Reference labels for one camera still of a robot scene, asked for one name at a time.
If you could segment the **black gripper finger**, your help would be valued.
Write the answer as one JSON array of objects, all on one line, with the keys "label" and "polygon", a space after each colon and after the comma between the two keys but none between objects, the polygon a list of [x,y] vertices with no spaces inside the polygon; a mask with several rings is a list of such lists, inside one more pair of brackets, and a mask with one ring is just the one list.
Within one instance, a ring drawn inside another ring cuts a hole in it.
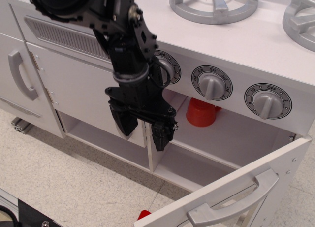
[{"label": "black gripper finger", "polygon": [[138,126],[138,121],[130,114],[130,111],[124,107],[110,104],[110,110],[116,125],[123,135],[130,136]]},{"label": "black gripper finger", "polygon": [[155,122],[152,126],[152,136],[156,150],[164,151],[166,145],[173,140],[174,129],[173,127],[163,123]]}]

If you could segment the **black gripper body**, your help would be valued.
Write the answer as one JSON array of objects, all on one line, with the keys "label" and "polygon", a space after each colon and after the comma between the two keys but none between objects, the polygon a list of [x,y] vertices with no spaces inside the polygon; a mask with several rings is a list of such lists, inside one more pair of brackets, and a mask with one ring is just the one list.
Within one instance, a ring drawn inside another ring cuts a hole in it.
[{"label": "black gripper body", "polygon": [[110,104],[124,107],[136,119],[150,124],[163,122],[174,131],[176,110],[168,104],[163,96],[163,89],[168,85],[170,77],[164,83],[160,75],[149,75],[137,84],[119,84],[119,87],[109,87],[105,93],[110,97]]}]

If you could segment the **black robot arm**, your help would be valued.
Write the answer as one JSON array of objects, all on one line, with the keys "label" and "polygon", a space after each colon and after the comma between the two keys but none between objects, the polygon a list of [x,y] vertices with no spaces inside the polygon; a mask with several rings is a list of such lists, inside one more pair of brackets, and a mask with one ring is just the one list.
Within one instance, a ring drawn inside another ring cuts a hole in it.
[{"label": "black robot arm", "polygon": [[170,74],[155,56],[157,36],[152,34],[134,0],[30,0],[52,20],[93,30],[113,66],[117,87],[109,87],[112,116],[128,136],[142,120],[152,127],[156,150],[163,151],[173,139],[176,110],[162,92]]}]

